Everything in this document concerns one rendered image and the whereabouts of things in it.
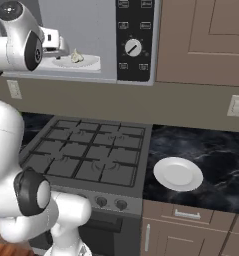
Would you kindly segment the brown wall cupboard door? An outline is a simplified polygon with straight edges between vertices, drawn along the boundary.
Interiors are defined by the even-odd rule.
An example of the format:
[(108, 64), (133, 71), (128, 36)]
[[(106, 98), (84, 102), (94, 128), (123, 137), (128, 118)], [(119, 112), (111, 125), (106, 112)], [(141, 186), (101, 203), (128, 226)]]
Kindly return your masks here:
[(239, 0), (163, 0), (157, 80), (239, 85)]

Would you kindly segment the grey gas stove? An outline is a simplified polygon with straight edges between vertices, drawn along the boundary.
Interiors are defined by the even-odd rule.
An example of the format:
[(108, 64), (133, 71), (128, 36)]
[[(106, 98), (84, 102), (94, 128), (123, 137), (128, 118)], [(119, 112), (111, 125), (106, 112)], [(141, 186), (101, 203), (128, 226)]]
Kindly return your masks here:
[[(79, 233), (93, 256), (140, 256), (151, 130), (146, 124), (55, 116), (20, 153), (20, 165), (45, 175), (54, 191), (89, 199), (92, 215)], [(97, 197), (107, 205), (100, 207)], [(120, 211), (117, 200), (127, 208)]]

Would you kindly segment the white garlic bulb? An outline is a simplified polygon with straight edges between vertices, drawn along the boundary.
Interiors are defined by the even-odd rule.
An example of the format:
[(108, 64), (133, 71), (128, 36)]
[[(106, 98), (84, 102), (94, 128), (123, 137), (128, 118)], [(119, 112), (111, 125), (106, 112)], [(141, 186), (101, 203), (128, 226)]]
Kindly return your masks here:
[(84, 60), (84, 57), (77, 50), (74, 50), (73, 53), (71, 54), (71, 62), (78, 63), (78, 62), (82, 62), (83, 60)]

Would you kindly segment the white microwave dial knob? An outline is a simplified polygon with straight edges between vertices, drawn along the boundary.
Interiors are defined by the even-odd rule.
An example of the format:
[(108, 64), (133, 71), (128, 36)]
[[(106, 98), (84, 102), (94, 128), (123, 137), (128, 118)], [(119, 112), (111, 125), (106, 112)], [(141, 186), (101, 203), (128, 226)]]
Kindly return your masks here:
[(125, 52), (131, 57), (138, 56), (142, 51), (142, 44), (137, 39), (130, 39), (125, 44)]

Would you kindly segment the grey microwave oven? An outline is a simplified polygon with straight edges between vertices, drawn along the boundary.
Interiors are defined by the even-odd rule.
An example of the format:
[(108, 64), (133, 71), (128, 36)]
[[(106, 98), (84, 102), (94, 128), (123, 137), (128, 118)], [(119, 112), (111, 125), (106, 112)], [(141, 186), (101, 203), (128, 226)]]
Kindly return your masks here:
[[(23, 3), (39, 26), (59, 32), (70, 48), (81, 55), (100, 57), (100, 69), (61, 68), (58, 56), (43, 55), (33, 71), (5, 71), (5, 77), (151, 86), (155, 81), (160, 0), (0, 0)], [(0, 23), (0, 37), (6, 31)], [(125, 44), (137, 39), (142, 51), (136, 57)]]

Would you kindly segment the white wall socket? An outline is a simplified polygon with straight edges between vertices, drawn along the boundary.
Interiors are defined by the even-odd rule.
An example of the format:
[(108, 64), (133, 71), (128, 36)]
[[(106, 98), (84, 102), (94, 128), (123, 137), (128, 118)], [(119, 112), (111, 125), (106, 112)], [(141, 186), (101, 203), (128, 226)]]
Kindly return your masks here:
[(233, 95), (229, 104), (228, 116), (239, 117), (239, 95)]
[(13, 99), (21, 99), (22, 94), (21, 94), (18, 82), (16, 80), (8, 80), (7, 84), (8, 84), (11, 97)]

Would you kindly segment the brown base cupboard door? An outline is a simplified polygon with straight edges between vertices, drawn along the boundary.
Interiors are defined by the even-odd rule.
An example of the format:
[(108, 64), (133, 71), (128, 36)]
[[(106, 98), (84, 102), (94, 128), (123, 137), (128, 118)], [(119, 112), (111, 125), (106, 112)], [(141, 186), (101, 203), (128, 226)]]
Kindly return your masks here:
[(221, 256), (239, 256), (239, 234), (229, 235)]
[[(145, 252), (147, 224), (151, 230), (149, 250)], [(225, 231), (144, 218), (140, 256), (219, 256), (226, 237)]]

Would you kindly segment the white round plate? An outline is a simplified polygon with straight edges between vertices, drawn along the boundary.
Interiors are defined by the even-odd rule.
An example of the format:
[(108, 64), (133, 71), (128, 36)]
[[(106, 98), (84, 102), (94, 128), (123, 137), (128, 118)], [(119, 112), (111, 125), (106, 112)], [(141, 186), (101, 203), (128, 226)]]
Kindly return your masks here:
[(180, 157), (159, 160), (153, 168), (153, 174), (161, 185), (177, 192), (193, 191), (204, 180), (202, 171), (196, 164)]

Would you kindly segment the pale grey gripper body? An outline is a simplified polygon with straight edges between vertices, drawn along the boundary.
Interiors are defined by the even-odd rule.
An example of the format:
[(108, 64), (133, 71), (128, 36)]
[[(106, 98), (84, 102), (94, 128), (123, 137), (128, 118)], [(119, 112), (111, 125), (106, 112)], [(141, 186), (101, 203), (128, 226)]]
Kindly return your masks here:
[(70, 48), (67, 44), (66, 40), (60, 36), (59, 37), (59, 48), (58, 48), (58, 56), (68, 56), (70, 54)]

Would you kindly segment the white microwave turntable plate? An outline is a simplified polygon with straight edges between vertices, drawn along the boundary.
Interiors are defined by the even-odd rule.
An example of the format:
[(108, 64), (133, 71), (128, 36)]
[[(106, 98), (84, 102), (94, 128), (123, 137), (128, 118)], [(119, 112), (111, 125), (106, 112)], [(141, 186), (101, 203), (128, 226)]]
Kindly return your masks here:
[(61, 68), (79, 69), (79, 70), (94, 70), (100, 69), (100, 57), (94, 55), (82, 55), (84, 60), (78, 63), (71, 62), (71, 55), (63, 56), (60, 60), (53, 59), (52, 63)]

